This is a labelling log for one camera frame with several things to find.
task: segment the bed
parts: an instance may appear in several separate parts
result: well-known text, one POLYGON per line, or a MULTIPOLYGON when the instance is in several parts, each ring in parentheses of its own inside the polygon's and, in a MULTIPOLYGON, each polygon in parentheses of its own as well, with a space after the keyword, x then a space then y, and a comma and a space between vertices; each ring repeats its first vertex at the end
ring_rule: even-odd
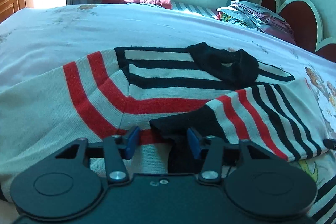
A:
POLYGON ((323 39, 323 23, 310 0, 260 0, 259 4, 283 17, 294 31, 296 44, 325 59, 336 62, 336 38, 323 39))
MULTIPOLYGON (((94 0, 94 4, 101 4, 103 0, 94 0)), ((216 16, 218 14, 218 12, 215 9, 209 9, 206 7, 201 7, 201 6, 197 6, 197 5, 191 5, 191 4, 186 4, 186 3, 182 3, 182 2, 177 2, 177 1, 171 1, 168 0, 172 6, 172 10, 177 11, 177 12, 181 12, 184 14, 193 14, 193 15, 197 15, 197 16, 204 16, 204 17, 208 17, 208 18, 213 18, 213 19, 217 19, 216 16)))
MULTIPOLYGON (((196 7, 173 6, 177 10, 113 4, 20 10, 0 24, 0 92, 108 48, 186 47, 206 42, 229 51, 242 48, 262 62, 306 78, 328 135, 336 139, 336 63, 270 35, 213 20, 210 10, 198 8, 206 13, 202 11, 203 16, 199 16, 196 7)), ((334 159, 335 155, 330 152, 329 156, 334 159)), ((332 205, 320 223, 336 212, 335 193, 322 197, 332 205)), ((12 205, 0 203, 1 224, 10 223, 16 216, 12 205)))

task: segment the red stripe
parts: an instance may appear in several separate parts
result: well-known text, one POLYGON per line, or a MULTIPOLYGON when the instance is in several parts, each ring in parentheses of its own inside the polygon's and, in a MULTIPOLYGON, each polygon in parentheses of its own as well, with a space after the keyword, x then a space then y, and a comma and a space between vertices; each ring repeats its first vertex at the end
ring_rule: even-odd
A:
POLYGON ((63 66, 72 103, 85 124, 101 139, 120 133, 90 103, 82 86, 75 62, 63 66))
POLYGON ((250 136, 245 126, 245 123, 235 112, 232 106, 231 97, 223 95, 223 96, 218 97, 217 100, 223 103, 224 113, 226 117, 230 120, 230 122, 232 122, 232 124, 234 125, 238 138, 240 140, 242 139, 249 140, 250 136))
POLYGON ((129 114, 190 112, 201 108, 207 99, 154 98, 136 100, 125 96, 107 74, 101 52, 87 56, 97 87, 119 111, 129 114))
POLYGON ((166 141, 159 134, 153 133, 150 129, 140 131, 139 145, 165 143, 166 141))
POLYGON ((240 103, 246 108, 246 110, 252 116, 259 131, 259 134, 261 136, 261 139, 266 144, 266 146, 278 157, 288 160, 288 156, 285 153, 283 153, 273 142, 268 127, 263 122, 263 119, 261 118, 257 110, 247 100, 246 90, 238 90, 237 93, 240 103))

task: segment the metal screw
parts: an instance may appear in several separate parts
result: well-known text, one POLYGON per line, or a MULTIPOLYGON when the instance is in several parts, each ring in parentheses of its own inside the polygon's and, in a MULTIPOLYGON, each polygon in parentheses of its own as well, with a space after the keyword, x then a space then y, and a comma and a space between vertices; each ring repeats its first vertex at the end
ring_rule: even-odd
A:
POLYGON ((126 174, 122 171, 113 171, 110 173, 110 178, 114 180, 123 180, 126 174))
POLYGON ((215 171, 205 171, 202 173, 204 179, 216 179, 218 178, 218 173, 215 171))
POLYGON ((159 182, 160 182, 160 184, 168 184, 169 183, 169 181, 166 180, 166 179, 162 179, 159 182))

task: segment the circular cap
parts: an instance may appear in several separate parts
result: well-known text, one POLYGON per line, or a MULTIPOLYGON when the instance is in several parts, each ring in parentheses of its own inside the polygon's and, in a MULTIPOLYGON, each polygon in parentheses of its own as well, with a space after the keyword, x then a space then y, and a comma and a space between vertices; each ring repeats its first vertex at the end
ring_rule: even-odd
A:
POLYGON ((38 163, 13 181, 15 205, 32 217, 50 219, 75 215, 90 207, 102 192, 96 173, 75 160, 38 163))
POLYGON ((35 189, 42 195, 57 196, 69 192, 74 185, 74 180, 67 174, 49 173, 40 176, 35 181, 35 189))
POLYGON ((218 178, 218 173, 215 171, 205 171, 202 173, 204 179, 216 179, 218 178))
POLYGON ((114 171, 110 173, 110 178, 114 180, 122 180, 126 177, 126 174, 122 171, 114 171))
POLYGON ((317 195, 311 177, 277 160, 252 160, 238 168, 226 179, 225 191, 244 211, 267 218, 303 215, 317 195))

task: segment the floral print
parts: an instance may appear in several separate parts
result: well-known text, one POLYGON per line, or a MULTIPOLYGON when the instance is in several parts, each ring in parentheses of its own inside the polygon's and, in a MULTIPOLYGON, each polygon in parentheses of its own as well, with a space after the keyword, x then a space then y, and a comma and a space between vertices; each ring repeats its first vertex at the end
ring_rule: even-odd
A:
POLYGON ((315 87, 311 90, 319 104, 329 138, 336 139, 336 88, 330 81, 325 83, 319 73, 312 67, 305 67, 305 69, 310 82, 315 87))

